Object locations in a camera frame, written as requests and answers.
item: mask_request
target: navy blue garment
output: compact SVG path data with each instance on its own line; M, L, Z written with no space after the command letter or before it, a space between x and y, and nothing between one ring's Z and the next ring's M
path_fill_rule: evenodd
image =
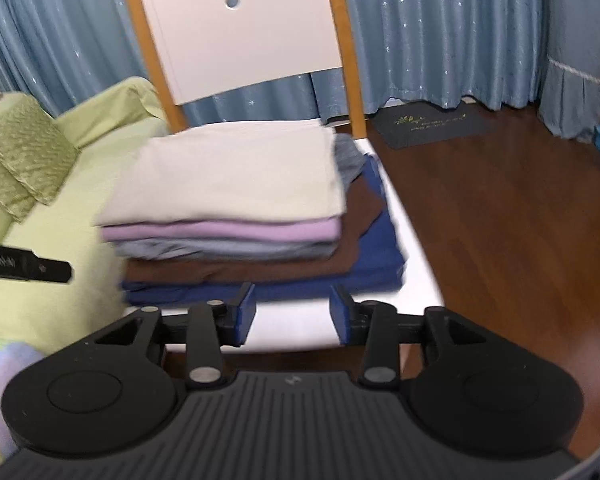
M378 163L369 155L362 170L373 192L385 198ZM387 207L358 241L360 254L352 269L345 274L323 276L292 282L256 284L257 301L303 300L327 298L331 285L344 285L350 292L386 292L402 286L405 259L398 248L394 225ZM167 306L206 300L230 300L240 283L203 285L153 285L123 282L126 300L137 306Z

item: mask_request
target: brown folded shirt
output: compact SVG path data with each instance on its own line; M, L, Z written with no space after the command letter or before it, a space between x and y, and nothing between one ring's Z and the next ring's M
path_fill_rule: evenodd
M126 263L125 281L168 285L198 283L288 282L348 272L358 259L358 239L378 218L384 201L371 191L364 176L347 191L347 211L342 216L338 248L324 260L292 262L210 262L208 260L149 261Z

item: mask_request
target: pink folded shirt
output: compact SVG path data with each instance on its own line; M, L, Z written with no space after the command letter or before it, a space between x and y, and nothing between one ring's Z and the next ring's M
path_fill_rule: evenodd
M340 218L293 223L260 223L224 220L170 224L124 224L100 228L107 242L143 238L246 238L272 242L332 242L340 238Z

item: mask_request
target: ribbed black surface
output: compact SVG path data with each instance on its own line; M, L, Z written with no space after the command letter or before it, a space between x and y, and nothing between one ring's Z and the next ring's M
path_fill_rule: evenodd
M136 449L80 461L22 450L0 480L549 480L573 465L564 452L521 462L463 455L417 428L393 394L344 372L241 372L191 395Z

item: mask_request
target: white folded shirt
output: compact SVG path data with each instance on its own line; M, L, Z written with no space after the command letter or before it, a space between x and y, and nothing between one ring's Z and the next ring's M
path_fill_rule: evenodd
M96 225L339 216L333 129L319 120L207 124L151 139Z

